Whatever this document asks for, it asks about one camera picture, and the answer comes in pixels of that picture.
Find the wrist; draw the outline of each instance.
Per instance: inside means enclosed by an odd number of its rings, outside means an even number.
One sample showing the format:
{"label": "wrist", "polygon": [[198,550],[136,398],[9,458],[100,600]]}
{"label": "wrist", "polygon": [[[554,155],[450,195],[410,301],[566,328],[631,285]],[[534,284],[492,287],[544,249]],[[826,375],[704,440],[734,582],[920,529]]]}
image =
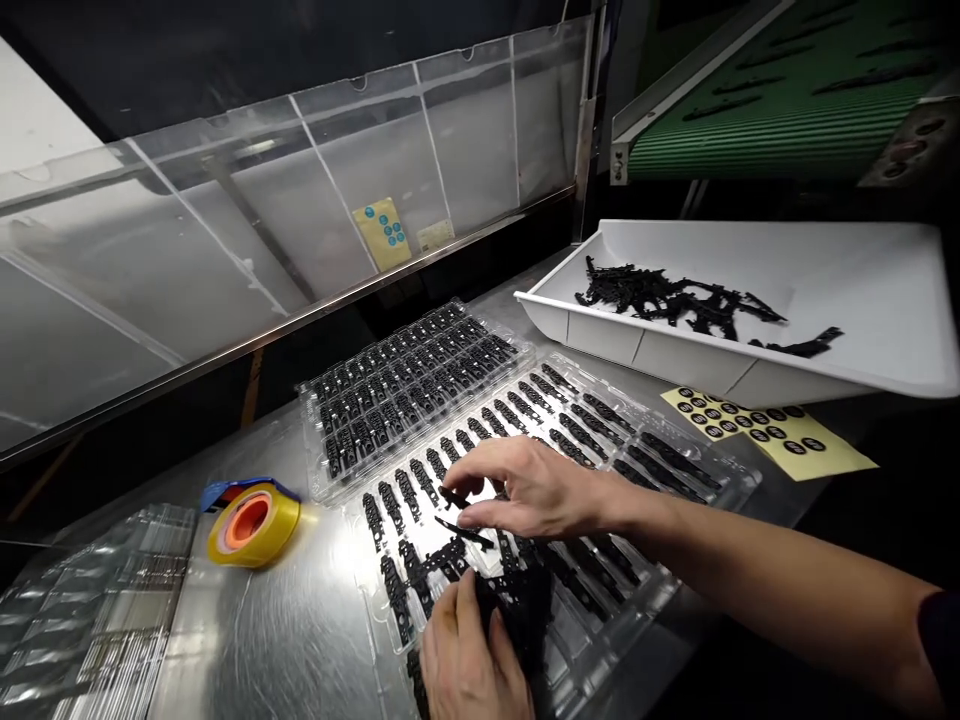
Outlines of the wrist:
{"label": "wrist", "polygon": [[668,536],[675,524],[671,498],[611,474],[616,482],[601,512],[602,531],[638,539]]}

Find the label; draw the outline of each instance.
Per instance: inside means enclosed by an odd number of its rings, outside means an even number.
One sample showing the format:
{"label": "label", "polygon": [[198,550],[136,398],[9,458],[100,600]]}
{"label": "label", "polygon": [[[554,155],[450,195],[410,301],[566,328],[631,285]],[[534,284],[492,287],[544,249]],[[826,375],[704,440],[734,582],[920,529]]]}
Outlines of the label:
{"label": "label", "polygon": [[796,405],[745,410],[687,387],[661,397],[711,442],[745,434],[798,482],[877,467]]}
{"label": "label", "polygon": [[418,232],[417,242],[420,243],[420,250],[422,252],[428,252],[430,250],[436,250],[442,245],[446,245],[453,240],[454,237],[453,225],[450,224],[449,219],[444,219]]}
{"label": "label", "polygon": [[384,198],[354,210],[353,219],[380,272],[405,263],[413,257],[407,233],[400,223],[400,216],[392,198]]}

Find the yellow tape roll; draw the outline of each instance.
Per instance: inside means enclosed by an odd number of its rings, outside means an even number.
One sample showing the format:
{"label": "yellow tape roll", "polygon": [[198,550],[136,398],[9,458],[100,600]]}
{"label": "yellow tape roll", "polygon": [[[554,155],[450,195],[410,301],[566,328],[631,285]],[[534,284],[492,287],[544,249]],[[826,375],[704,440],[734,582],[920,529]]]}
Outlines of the yellow tape roll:
{"label": "yellow tape roll", "polygon": [[300,503],[270,483],[248,487],[220,513],[207,538],[207,553],[219,565],[262,567],[293,535]]}

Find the blister tray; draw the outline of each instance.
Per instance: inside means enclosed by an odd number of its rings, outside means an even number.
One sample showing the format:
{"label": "blister tray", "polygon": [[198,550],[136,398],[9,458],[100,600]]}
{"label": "blister tray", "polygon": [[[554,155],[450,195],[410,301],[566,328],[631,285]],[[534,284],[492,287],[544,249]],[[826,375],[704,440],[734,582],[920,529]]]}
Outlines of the blister tray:
{"label": "blister tray", "polygon": [[355,478],[533,356],[530,343],[453,300],[302,383],[312,498],[336,504]]}
{"label": "blister tray", "polygon": [[[577,715],[678,587],[663,567],[615,536],[552,542],[545,548],[483,530],[479,535],[488,547],[463,540],[459,555],[435,562],[435,553],[450,552],[457,544],[456,536],[434,519],[455,524],[459,513],[435,490],[456,459],[445,448],[462,456],[485,435],[524,430],[581,464],[616,467],[635,483],[729,510],[739,509],[760,481],[758,472],[558,353],[516,369],[358,483],[363,495],[344,506],[355,533],[353,564],[369,611],[384,717],[418,717],[424,695],[422,685],[411,678],[418,671],[417,639],[443,588],[467,566],[482,578],[507,577],[511,569],[539,563],[554,571],[543,668],[531,685],[538,711],[558,718]],[[488,485],[480,499],[492,497]],[[506,555],[501,553],[504,543],[510,551]],[[413,564],[411,548],[417,556]],[[545,553],[553,554],[549,562]],[[434,571],[421,573],[417,563],[424,562],[436,565]],[[561,581],[555,572],[559,568],[567,574],[564,567],[572,581]]]}

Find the forearm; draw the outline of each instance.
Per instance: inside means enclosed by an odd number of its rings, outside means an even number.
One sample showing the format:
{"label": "forearm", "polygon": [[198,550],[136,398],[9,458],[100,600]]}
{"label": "forearm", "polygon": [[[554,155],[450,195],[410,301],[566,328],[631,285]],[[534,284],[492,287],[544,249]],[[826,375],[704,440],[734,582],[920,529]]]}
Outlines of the forearm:
{"label": "forearm", "polygon": [[912,713],[940,709],[916,630],[934,586],[810,536],[641,488],[612,499],[606,515],[609,531],[754,632]]}

